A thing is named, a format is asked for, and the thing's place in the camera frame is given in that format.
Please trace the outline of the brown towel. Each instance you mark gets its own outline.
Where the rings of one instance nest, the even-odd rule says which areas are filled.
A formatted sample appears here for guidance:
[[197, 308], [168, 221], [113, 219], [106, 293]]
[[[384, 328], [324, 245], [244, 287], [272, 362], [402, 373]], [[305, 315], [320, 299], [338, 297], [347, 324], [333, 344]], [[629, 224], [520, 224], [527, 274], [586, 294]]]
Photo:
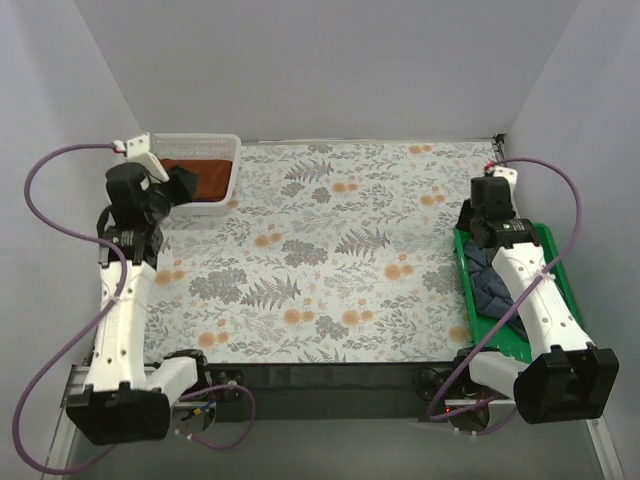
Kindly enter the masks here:
[[226, 159], [161, 159], [163, 168], [182, 166], [199, 176], [194, 196], [196, 202], [219, 202], [227, 194], [232, 161]]

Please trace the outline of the grey blue towel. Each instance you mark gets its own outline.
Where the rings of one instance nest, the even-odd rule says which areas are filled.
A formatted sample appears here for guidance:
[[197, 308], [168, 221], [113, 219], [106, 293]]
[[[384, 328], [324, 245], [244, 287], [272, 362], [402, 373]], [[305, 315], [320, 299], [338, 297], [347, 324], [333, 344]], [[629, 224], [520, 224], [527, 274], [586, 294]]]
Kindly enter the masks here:
[[476, 312], [500, 320], [514, 303], [504, 281], [472, 238], [465, 242], [463, 252]]

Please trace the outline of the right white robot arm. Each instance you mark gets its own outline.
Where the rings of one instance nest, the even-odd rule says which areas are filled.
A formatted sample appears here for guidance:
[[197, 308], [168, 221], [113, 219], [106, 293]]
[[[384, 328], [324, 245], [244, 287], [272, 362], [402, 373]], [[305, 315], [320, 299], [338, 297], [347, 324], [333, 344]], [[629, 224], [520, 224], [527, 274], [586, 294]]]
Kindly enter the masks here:
[[469, 362], [472, 382], [514, 400], [529, 424], [600, 417], [619, 371], [610, 348], [598, 348], [570, 312], [528, 219], [517, 217], [504, 177], [476, 177], [461, 218], [504, 282], [527, 334], [531, 362], [482, 350]]

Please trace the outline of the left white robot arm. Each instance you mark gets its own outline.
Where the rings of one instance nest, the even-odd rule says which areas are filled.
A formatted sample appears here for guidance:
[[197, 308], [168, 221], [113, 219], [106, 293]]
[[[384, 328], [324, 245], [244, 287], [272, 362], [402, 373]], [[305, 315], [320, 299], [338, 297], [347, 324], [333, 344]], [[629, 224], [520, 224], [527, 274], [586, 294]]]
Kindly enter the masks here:
[[66, 413], [94, 445], [160, 440], [172, 408], [188, 392], [208, 387], [204, 353], [170, 353], [151, 373], [144, 362], [144, 335], [151, 287], [170, 210], [192, 200], [198, 177], [179, 166], [166, 179], [139, 163], [106, 173], [110, 200], [96, 224], [102, 308], [93, 358], [82, 391], [66, 401]]

